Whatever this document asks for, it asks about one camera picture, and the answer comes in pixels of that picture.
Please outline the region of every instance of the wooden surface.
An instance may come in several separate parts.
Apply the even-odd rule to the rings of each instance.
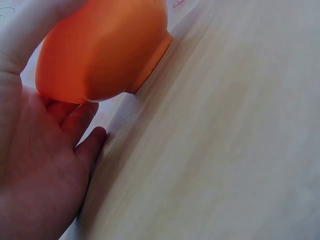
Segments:
[[[184,3],[66,237],[320,239],[320,2]]]

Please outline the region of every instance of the palm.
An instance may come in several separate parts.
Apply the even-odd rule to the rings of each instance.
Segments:
[[[25,216],[23,222],[40,224],[25,226],[24,233],[38,228],[48,233],[52,226],[63,233],[82,204],[105,135],[98,128],[75,149],[98,108],[89,104],[75,110],[77,105],[60,102],[46,106],[30,89],[23,90],[21,101],[2,182],[13,221]]]

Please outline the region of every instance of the light wood grain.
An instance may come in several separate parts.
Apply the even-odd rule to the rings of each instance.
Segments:
[[[68,237],[320,239],[319,13],[318,0],[199,0],[181,13],[109,126]]]

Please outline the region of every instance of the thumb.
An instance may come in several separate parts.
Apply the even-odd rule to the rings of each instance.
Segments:
[[[20,74],[49,31],[87,0],[33,0],[0,34],[0,72]]]

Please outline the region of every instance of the orange plastic cup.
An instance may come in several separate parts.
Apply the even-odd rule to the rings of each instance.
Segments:
[[[167,27],[165,0],[88,0],[45,38],[37,91],[76,104],[134,94],[172,41]]]

